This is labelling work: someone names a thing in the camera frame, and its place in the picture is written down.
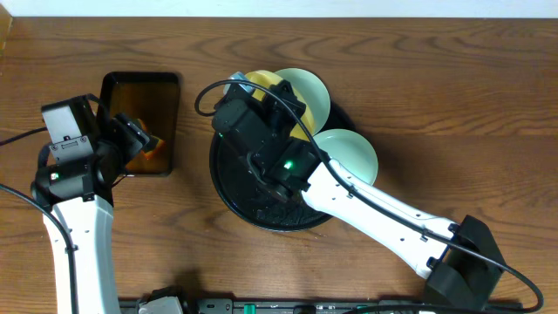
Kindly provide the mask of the orange green scrub sponge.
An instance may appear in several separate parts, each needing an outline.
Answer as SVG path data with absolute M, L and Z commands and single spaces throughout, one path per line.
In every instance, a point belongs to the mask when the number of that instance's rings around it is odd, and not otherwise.
M 147 160 L 151 160 L 154 157 L 154 155 L 156 155 L 158 152 L 160 152 L 163 149 L 163 147 L 166 145 L 166 142 L 163 139 L 150 134 L 148 132 L 145 122 L 142 119 L 136 119 L 134 122 L 148 136 L 149 141 L 142 149 L 142 154 Z

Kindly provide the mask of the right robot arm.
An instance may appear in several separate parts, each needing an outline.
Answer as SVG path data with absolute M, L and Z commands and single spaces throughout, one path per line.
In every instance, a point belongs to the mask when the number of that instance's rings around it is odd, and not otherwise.
M 306 120 L 310 105 L 287 79 L 264 84 L 237 75 L 223 86 L 210 114 L 210 171 L 236 214 L 285 231 L 335 217 L 421 276 L 429 311 L 487 307 L 505 261 L 484 222 L 427 214 L 363 180 L 354 164 L 317 144 Z

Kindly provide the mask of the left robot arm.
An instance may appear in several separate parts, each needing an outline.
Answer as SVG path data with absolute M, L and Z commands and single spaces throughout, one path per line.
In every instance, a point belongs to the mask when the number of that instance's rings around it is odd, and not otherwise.
M 120 311 L 112 260 L 112 188 L 155 140 L 92 94 L 41 109 L 51 137 L 31 183 L 51 243 L 59 313 Z

